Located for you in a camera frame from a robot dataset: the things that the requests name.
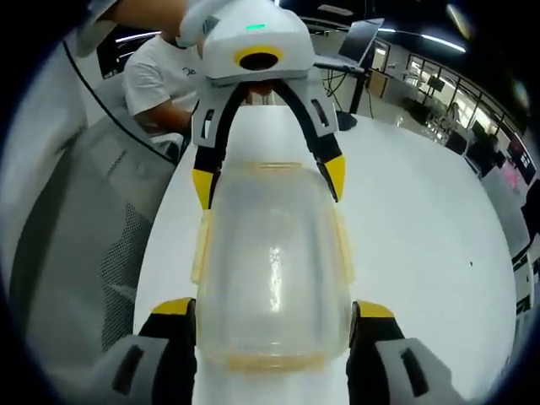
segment desk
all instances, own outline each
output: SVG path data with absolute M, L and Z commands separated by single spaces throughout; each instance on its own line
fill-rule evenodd
M 510 355 L 516 319 L 514 274 L 497 214 L 461 156 L 402 128 L 356 118 L 357 127 L 337 134 L 347 158 L 338 207 L 356 272 L 351 296 L 391 308 L 405 336 L 420 339 L 451 369 L 452 383 L 466 399 L 482 396 Z M 160 302 L 196 297 L 189 279 L 202 210 L 192 184 L 194 156 L 191 146 L 154 222 L 138 284 L 135 332 Z M 247 161 L 299 161 L 315 169 L 285 106 L 239 109 L 224 170 Z M 263 394 L 246 381 L 229 383 L 238 390 L 244 384 L 249 400 L 242 397 L 241 403 L 265 395 L 274 395 L 268 403 L 293 403 L 292 390 L 297 403 L 346 405 L 347 357 L 319 374 L 273 375 Z M 210 388 L 211 375 L 199 364 L 194 404 L 206 403 L 207 391 L 218 390 Z M 228 392 L 223 384 L 219 389 Z M 284 392 L 286 400 L 276 398 Z

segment robotic arm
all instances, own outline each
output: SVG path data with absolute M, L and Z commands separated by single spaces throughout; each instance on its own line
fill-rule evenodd
M 184 41 L 196 41 L 212 13 L 219 22 L 205 40 L 206 78 L 192 120 L 198 146 L 193 181 L 202 208 L 211 208 L 235 113 L 250 83 L 259 81 L 271 82 L 296 115 L 307 147 L 339 201 L 345 158 L 334 137 L 338 121 L 313 67 L 315 52 L 304 23 L 268 0 L 206 0 L 184 19 Z

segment man's arm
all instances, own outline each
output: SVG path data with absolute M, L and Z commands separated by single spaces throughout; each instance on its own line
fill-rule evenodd
M 187 0 L 118 0 L 100 17 L 128 27 L 179 32 Z
M 136 117 L 153 122 L 161 132 L 186 135 L 191 131 L 192 114 L 176 107 L 171 100 L 141 112 Z

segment ceiling light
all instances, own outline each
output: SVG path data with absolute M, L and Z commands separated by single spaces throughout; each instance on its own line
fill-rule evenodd
M 430 40 L 430 41 L 434 41 L 434 42 L 439 42 L 440 44 L 449 46 L 450 48 L 454 48 L 454 49 L 458 50 L 459 52 L 465 52 L 464 47 L 456 45 L 456 44 L 452 44 L 451 42 L 448 42 L 447 40 L 441 40 L 439 38 L 435 38 L 434 36 L 424 35 L 424 34 L 422 34 L 422 38 L 425 38 L 426 40 Z
M 132 55 L 133 53 L 135 53 L 135 51 L 133 51 L 133 52 L 128 52 L 128 53 L 124 53 L 123 55 L 120 55 L 120 56 L 118 57 L 118 59 L 122 59 L 123 57 L 129 57 L 129 56 Z
M 318 10 L 326 11 L 327 13 L 334 13 L 339 14 L 344 17 L 350 17 L 354 13 L 351 10 L 347 10 L 346 8 L 331 6 L 330 4 L 322 4 L 319 6 Z
M 456 25 L 459 32 L 461 32 L 466 39 L 471 40 L 474 35 L 474 27 L 473 24 L 468 20 L 467 16 L 462 13 L 454 4 L 448 4 L 446 6 L 446 12 Z
M 144 34 L 125 36 L 124 38 L 118 38 L 117 40 L 115 40 L 115 42 L 117 44 L 119 44 L 121 42 L 140 40 L 141 38 L 149 38 L 150 36 L 156 36 L 157 34 L 160 34 L 160 33 L 161 33 L 161 31 L 154 31 L 154 32 L 147 32 L 147 33 L 144 33 Z

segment plastic lid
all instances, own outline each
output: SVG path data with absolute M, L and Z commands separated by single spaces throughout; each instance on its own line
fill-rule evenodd
M 327 184 L 299 165 L 227 170 L 213 196 L 197 346 L 236 370 L 300 370 L 347 347 L 350 298 Z

